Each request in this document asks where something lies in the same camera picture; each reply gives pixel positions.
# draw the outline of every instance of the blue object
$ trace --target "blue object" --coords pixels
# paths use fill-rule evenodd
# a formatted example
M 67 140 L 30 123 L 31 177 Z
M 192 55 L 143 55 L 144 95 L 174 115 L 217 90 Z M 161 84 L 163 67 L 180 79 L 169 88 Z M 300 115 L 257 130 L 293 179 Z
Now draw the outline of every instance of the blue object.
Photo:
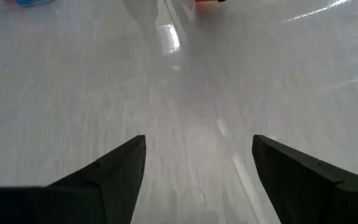
M 16 0 L 16 3 L 21 6 L 28 6 L 33 3 L 33 0 Z

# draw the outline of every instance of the black plastic part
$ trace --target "black plastic part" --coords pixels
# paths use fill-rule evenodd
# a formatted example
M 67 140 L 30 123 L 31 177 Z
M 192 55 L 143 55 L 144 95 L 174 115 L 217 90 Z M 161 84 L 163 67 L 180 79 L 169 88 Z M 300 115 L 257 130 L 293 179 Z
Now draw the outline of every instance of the black plastic part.
M 261 135 L 252 154 L 282 224 L 358 223 L 358 175 Z
M 0 223 L 130 223 L 145 155 L 136 136 L 47 187 L 1 188 Z

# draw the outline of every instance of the glossy floor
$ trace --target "glossy floor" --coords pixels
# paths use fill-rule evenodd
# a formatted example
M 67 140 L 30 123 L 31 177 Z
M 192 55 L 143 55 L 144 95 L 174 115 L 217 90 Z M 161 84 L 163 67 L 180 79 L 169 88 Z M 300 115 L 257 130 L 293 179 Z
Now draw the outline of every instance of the glossy floor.
M 358 174 L 358 0 L 0 2 L 0 185 L 136 134 L 133 223 L 278 223 L 254 134 Z

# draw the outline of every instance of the white floor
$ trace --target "white floor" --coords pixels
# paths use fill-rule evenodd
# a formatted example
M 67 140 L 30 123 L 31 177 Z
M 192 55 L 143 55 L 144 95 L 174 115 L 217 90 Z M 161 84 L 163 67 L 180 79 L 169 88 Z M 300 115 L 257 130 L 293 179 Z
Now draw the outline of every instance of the white floor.
M 254 134 L 358 174 L 358 0 L 3 7 L 0 185 L 49 184 L 136 134 L 133 223 L 278 223 Z

